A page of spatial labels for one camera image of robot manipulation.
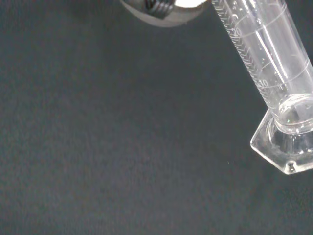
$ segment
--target glass graduated cylinder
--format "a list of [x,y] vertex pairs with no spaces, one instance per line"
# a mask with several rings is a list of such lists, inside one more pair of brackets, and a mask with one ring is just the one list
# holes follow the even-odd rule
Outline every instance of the glass graduated cylinder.
[[277,128],[313,130],[313,67],[284,0],[212,0]]

